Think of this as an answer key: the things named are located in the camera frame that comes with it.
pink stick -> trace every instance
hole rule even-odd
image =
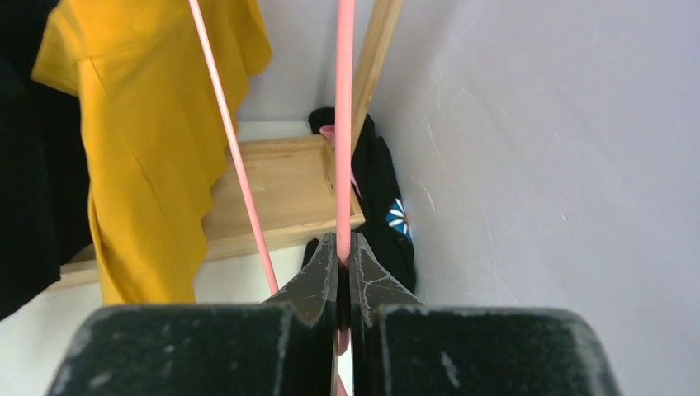
[[[231,156],[233,157],[234,165],[236,166],[236,173],[238,174],[241,191],[243,192],[245,208],[248,210],[250,225],[253,227],[253,234],[255,235],[255,243],[258,245],[258,251],[260,252],[260,258],[262,260],[262,267],[265,270],[265,276],[267,277],[267,285],[270,287],[270,292],[275,294],[279,290],[279,286],[277,285],[277,278],[275,277],[275,270],[274,268],[272,268],[272,260],[270,259],[270,252],[267,250],[267,244],[265,243],[263,228],[260,227],[258,212],[255,210],[255,203],[253,202],[253,193],[250,191],[250,185],[248,184],[248,175],[245,172],[243,159],[240,155],[239,143],[238,140],[236,140],[236,134],[234,132],[234,123],[231,120],[231,114],[229,114],[229,107],[228,105],[226,105],[224,89],[221,87],[219,72],[216,70],[216,63],[214,62],[214,54],[211,52],[209,38],[206,35],[204,19],[201,16],[201,10],[199,8],[199,3],[197,2],[197,0],[189,0],[189,2],[190,8],[192,10],[192,16],[195,20],[197,34],[199,35],[199,41],[201,42],[201,48],[204,51],[206,67],[209,68],[211,83],[212,85],[214,85],[214,94],[216,95],[216,102],[219,104],[221,119],[224,121],[224,130],[226,131],[226,137],[229,139],[229,149],[231,150]]]
[[[355,0],[338,0],[338,42],[335,61],[335,196],[338,258],[350,255],[350,175],[352,116],[352,34]]]

white wall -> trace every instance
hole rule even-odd
[[[700,3],[407,1],[371,114],[432,304],[565,307],[700,393]]]
[[[258,0],[274,58],[239,109],[243,121],[306,120],[311,111],[332,106],[335,98],[337,1]],[[355,60],[374,0],[355,2]]]

black cloth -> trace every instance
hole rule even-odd
[[[321,127],[334,123],[335,109],[332,107],[317,109],[309,115],[309,125],[314,134],[319,134]],[[397,218],[390,210],[403,213],[399,183],[396,181],[391,152],[384,139],[376,136],[374,121],[370,116],[365,119],[352,156],[352,172],[357,180],[358,199],[365,215],[365,224],[355,231],[365,237],[377,261],[406,289],[415,291],[415,251],[408,225],[404,227],[404,223],[398,221],[398,225],[390,226],[390,221]],[[307,245],[304,265],[311,259],[318,243],[318,239],[315,239]]]
[[[78,99],[30,78],[57,2],[0,3],[0,320],[91,242]]]

yellow cloth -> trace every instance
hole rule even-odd
[[[272,50],[255,0],[200,0],[231,113]],[[80,97],[107,304],[195,300],[226,139],[187,1],[63,0],[32,77]]]

wooden board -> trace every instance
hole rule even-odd
[[[270,250],[308,242],[335,230],[334,155],[321,135],[240,143],[260,224]],[[211,190],[214,209],[202,220],[209,252],[205,260],[258,251],[236,171],[231,163]],[[352,197],[351,225],[364,222]],[[59,290],[98,281],[92,246],[61,267]]]
[[[375,0],[352,82],[352,152],[360,139],[376,82],[389,50],[404,0]]]

